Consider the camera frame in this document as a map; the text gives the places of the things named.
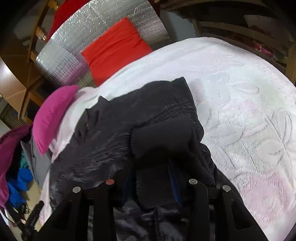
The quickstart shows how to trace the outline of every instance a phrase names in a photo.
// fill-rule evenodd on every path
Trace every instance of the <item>magenta fabric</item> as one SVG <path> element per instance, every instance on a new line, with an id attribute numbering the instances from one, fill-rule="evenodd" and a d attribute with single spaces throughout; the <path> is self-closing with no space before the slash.
<path id="1" fill-rule="evenodd" d="M 78 85 L 67 85 L 54 91 L 42 104 L 33 122 L 33 138 L 43 155 L 54 138 L 59 123 L 72 102 Z"/>
<path id="2" fill-rule="evenodd" d="M 20 140 L 30 134 L 32 125 L 24 125 L 12 129 L 0 138 L 0 206 L 4 207 L 9 191 L 6 173 L 10 168 L 12 158 Z"/>

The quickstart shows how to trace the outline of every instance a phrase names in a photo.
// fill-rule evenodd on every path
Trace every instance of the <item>red fabric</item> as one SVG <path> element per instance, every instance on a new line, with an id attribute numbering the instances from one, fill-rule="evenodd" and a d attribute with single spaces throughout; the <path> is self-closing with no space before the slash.
<path id="1" fill-rule="evenodd" d="M 82 55 L 97 86 L 129 63 L 152 52 L 128 18 L 123 18 L 92 42 Z"/>
<path id="2" fill-rule="evenodd" d="M 90 0 L 65 0 L 64 3 L 58 8 L 54 15 L 54 22 L 48 33 L 47 39 L 49 40 L 55 31 L 78 9 L 87 4 Z"/>

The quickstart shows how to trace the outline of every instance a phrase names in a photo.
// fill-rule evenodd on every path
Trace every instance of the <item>dark gray garment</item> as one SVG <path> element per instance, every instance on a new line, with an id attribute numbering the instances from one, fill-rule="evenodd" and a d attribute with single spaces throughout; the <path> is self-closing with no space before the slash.
<path id="1" fill-rule="evenodd" d="M 21 141 L 23 150 L 27 158 L 27 163 L 31 173 L 36 180 L 38 186 L 42 188 L 45 180 L 46 173 L 48 172 L 51 165 L 51 155 L 47 151 L 44 155 L 41 155 L 33 136 L 28 143 Z"/>

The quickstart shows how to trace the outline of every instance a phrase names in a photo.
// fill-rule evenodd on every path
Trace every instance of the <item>beige floor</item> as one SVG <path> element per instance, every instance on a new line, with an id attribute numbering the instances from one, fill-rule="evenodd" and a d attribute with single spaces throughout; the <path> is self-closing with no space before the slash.
<path id="1" fill-rule="evenodd" d="M 29 185 L 30 185 L 29 190 L 26 192 L 23 192 L 22 196 L 25 198 L 28 208 L 31 212 L 34 209 L 35 205 L 39 202 L 40 190 L 35 180 L 32 181 Z M 41 224 L 39 221 L 37 221 L 35 225 L 35 229 L 39 231 L 40 228 L 41 228 Z M 20 229 L 13 227 L 11 224 L 10 224 L 10 229 L 13 232 L 16 239 L 18 241 L 22 241 Z"/>

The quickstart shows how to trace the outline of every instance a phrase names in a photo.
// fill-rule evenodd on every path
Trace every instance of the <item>metal screw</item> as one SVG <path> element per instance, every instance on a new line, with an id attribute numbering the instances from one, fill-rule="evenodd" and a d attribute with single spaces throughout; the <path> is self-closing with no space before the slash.
<path id="1" fill-rule="evenodd" d="M 78 193 L 81 191 L 81 187 L 74 187 L 72 190 L 74 193 Z"/>
<path id="2" fill-rule="evenodd" d="M 230 186 L 227 185 L 224 185 L 222 188 L 225 192 L 229 192 L 231 190 Z"/>
<path id="3" fill-rule="evenodd" d="M 197 180 L 196 179 L 190 179 L 189 183 L 192 184 L 192 185 L 195 185 L 195 184 L 197 184 Z"/>
<path id="4" fill-rule="evenodd" d="M 115 183 L 115 181 L 113 179 L 108 179 L 105 183 L 107 185 L 113 185 Z"/>

